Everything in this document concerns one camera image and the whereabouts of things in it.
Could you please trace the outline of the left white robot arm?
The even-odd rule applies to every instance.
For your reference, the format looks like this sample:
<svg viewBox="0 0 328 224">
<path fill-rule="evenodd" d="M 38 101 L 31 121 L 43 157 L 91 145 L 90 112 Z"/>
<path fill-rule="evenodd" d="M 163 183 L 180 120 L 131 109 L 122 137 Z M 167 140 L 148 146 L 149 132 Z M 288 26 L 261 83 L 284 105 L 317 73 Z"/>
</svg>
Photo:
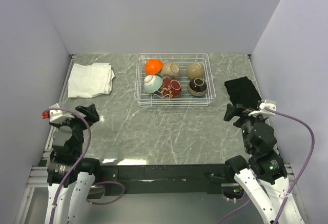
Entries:
<svg viewBox="0 0 328 224">
<path fill-rule="evenodd" d="M 45 223 L 78 223 L 79 213 L 93 184 L 103 172 L 98 159 L 86 158 L 84 131 L 99 121 L 95 104 L 77 106 L 75 111 L 55 104 L 42 113 L 55 127 L 47 167 L 48 206 Z"/>
</svg>

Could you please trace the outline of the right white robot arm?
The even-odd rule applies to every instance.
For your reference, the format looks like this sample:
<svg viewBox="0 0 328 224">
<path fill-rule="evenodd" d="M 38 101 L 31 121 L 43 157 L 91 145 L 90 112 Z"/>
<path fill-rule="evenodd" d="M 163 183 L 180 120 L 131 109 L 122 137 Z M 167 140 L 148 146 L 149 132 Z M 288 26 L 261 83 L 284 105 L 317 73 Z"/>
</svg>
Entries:
<svg viewBox="0 0 328 224">
<path fill-rule="evenodd" d="M 265 121 L 271 115 L 262 103 L 259 111 L 241 104 L 228 104 L 225 121 L 238 119 L 234 126 L 241 129 L 248 160 L 235 156 L 225 161 L 225 178 L 237 182 L 258 210 L 264 223 L 304 223 L 293 195 L 283 160 L 276 152 L 274 129 Z"/>
</svg>

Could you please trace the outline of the red floral bowl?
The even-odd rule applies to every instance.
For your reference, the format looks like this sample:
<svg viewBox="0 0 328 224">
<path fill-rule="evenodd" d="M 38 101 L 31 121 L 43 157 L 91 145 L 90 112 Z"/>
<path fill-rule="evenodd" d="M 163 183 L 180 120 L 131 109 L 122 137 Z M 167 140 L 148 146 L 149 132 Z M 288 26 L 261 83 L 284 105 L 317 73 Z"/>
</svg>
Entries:
<svg viewBox="0 0 328 224">
<path fill-rule="evenodd" d="M 163 82 L 160 88 L 160 93 L 164 98 L 177 98 L 182 91 L 182 86 L 179 81 L 175 79 L 167 79 Z"/>
</svg>

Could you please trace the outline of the light blue ribbed bowl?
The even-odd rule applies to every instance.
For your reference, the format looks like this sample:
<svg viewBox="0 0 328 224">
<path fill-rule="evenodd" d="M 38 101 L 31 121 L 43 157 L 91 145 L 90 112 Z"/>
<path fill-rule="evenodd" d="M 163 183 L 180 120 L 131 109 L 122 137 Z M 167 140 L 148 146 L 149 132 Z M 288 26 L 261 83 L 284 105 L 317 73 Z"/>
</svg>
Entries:
<svg viewBox="0 0 328 224">
<path fill-rule="evenodd" d="M 158 75 L 147 75 L 144 78 L 144 88 L 145 92 L 148 94 L 152 94 L 160 89 L 163 83 L 163 79 Z"/>
</svg>

